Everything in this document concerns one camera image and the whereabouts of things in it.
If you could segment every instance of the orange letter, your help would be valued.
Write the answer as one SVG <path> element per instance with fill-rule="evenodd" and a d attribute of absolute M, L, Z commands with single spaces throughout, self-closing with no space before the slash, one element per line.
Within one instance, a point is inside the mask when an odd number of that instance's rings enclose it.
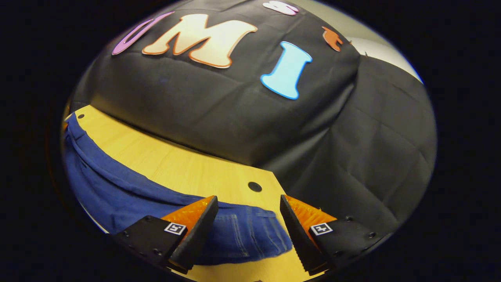
<path fill-rule="evenodd" d="M 332 49 L 340 52 L 341 49 L 339 48 L 339 46 L 336 45 L 336 43 L 339 42 L 339 44 L 343 44 L 343 41 L 341 41 L 341 39 L 339 39 L 339 35 L 326 27 L 322 27 L 322 28 L 325 30 L 325 32 L 323 34 L 325 42 L 327 42 L 327 44 L 329 44 L 332 47 Z"/>
<path fill-rule="evenodd" d="M 231 65 L 229 58 L 233 48 L 247 33 L 258 29 L 242 21 L 227 21 L 206 28 L 208 15 L 194 14 L 181 17 L 181 21 L 164 33 L 157 41 L 144 47 L 143 54 L 159 55 L 169 50 L 169 41 L 176 35 L 172 53 L 180 55 L 186 50 L 204 41 L 202 47 L 189 53 L 195 61 L 216 68 L 227 68 Z"/>

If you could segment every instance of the black fabric backdrop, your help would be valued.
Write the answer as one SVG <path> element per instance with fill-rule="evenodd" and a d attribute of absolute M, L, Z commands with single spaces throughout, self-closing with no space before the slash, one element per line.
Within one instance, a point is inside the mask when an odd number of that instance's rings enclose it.
<path fill-rule="evenodd" d="M 493 138 L 498 37 L 489 3 L 336 2 L 389 38 L 430 91 L 438 124 L 429 189 L 388 241 L 337 281 L 494 281 L 500 233 Z M 159 2 L 7 3 L 3 280 L 158 280 L 103 238 L 68 193 L 59 133 L 68 93 L 102 46 Z"/>
<path fill-rule="evenodd" d="M 393 232 L 417 206 L 435 165 L 426 90 L 398 67 L 360 56 L 336 27 L 307 10 L 291 17 L 262 5 L 186 0 L 157 11 L 147 18 L 176 12 L 116 56 L 111 51 L 135 26 L 111 40 L 84 74 L 70 111 L 91 104 L 178 144 L 270 170 L 288 195 L 383 235 Z M 240 40 L 227 69 L 194 62 L 188 52 L 141 54 L 195 13 L 208 15 L 208 27 L 240 20 L 258 31 Z M 322 39 L 322 26 L 340 35 L 341 52 Z M 313 58 L 297 100 L 260 81 L 278 61 L 281 41 Z"/>

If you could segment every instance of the foam letter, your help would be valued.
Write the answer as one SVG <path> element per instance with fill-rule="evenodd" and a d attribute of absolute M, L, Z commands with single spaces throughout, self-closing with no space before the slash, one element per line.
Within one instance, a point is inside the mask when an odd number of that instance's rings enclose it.
<path fill-rule="evenodd" d="M 202 47 L 189 53 L 195 61 L 216 68 L 231 65 L 231 52 L 247 33 L 255 32 L 257 27 L 242 21 L 227 21 L 206 28 L 208 15 L 194 14 L 181 17 L 181 21 L 164 33 L 157 41 L 144 47 L 143 54 L 159 55 L 169 50 L 169 41 L 176 35 L 172 53 L 180 55 L 186 50 L 204 41 Z"/>
<path fill-rule="evenodd" d="M 154 26 L 157 22 L 159 22 L 161 19 L 165 18 L 166 16 L 172 14 L 174 12 L 168 12 L 166 14 L 163 14 L 161 16 L 158 16 L 155 20 L 151 19 L 148 21 L 143 22 L 142 24 L 138 25 L 136 28 L 134 28 L 133 31 L 131 31 L 127 36 L 120 41 L 115 49 L 111 52 L 111 55 L 117 55 L 125 51 L 125 49 L 129 48 L 134 42 L 136 42 L 143 34 L 145 34 L 149 29 L 151 29 L 152 26 Z M 147 27 L 145 27 L 143 30 L 141 30 L 136 36 L 134 36 L 131 40 L 127 41 L 131 35 L 133 35 L 136 31 L 138 31 L 141 27 L 143 27 L 145 24 L 151 22 Z"/>
<path fill-rule="evenodd" d="M 299 12 L 298 8 L 280 1 L 270 1 L 269 3 L 263 3 L 263 6 L 289 16 L 294 16 L 297 12 Z"/>
<path fill-rule="evenodd" d="M 322 28 L 325 30 L 324 34 L 322 35 L 324 37 L 325 42 L 327 42 L 327 44 L 329 44 L 329 46 L 331 46 L 332 49 L 340 52 L 341 48 L 339 48 L 339 46 L 337 46 L 336 43 L 339 42 L 339 44 L 343 44 L 343 41 L 339 39 L 339 35 L 326 27 Z"/>
<path fill-rule="evenodd" d="M 261 83 L 269 90 L 285 98 L 296 100 L 299 97 L 297 84 L 306 63 L 312 57 L 301 48 L 289 42 L 282 41 L 284 49 L 279 62 L 270 74 L 261 76 Z"/>

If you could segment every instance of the white wall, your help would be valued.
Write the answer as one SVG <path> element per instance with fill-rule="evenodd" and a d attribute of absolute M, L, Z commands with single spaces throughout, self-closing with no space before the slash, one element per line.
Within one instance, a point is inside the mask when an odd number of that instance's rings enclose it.
<path fill-rule="evenodd" d="M 393 64 L 421 81 L 409 62 L 387 40 L 358 20 L 335 8 L 314 0 L 288 0 L 315 14 L 352 41 L 357 51 Z"/>

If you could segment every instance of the purple letter u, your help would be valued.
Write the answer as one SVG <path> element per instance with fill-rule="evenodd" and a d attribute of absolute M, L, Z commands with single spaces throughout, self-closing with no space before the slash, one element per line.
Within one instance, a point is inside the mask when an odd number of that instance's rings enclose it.
<path fill-rule="evenodd" d="M 120 54 L 122 53 L 123 51 L 125 51 L 125 49 L 129 48 L 129 46 L 131 46 L 132 44 L 134 44 L 134 42 L 136 42 L 145 32 L 147 32 L 152 26 L 154 26 L 157 22 L 159 22 L 160 20 L 162 20 L 163 18 L 165 18 L 166 16 L 172 14 L 174 11 L 172 12 L 168 12 L 166 14 L 163 14 L 161 16 L 158 16 L 155 20 L 151 19 L 151 20 L 147 20 L 145 22 L 143 22 L 142 24 L 138 25 L 136 28 L 134 28 L 133 31 L 131 31 L 129 34 L 127 34 L 127 36 L 122 39 L 118 44 L 117 46 L 115 47 L 115 49 L 113 49 L 113 51 L 111 52 L 111 55 L 117 55 L 117 54 Z M 149 25 L 147 25 L 145 28 L 143 28 L 143 30 L 141 30 L 138 34 L 136 34 L 136 36 L 134 36 L 131 40 L 127 41 L 129 39 L 129 37 L 131 35 L 133 35 L 136 31 L 138 31 L 141 27 L 143 27 L 145 24 L 147 23 L 150 23 Z"/>

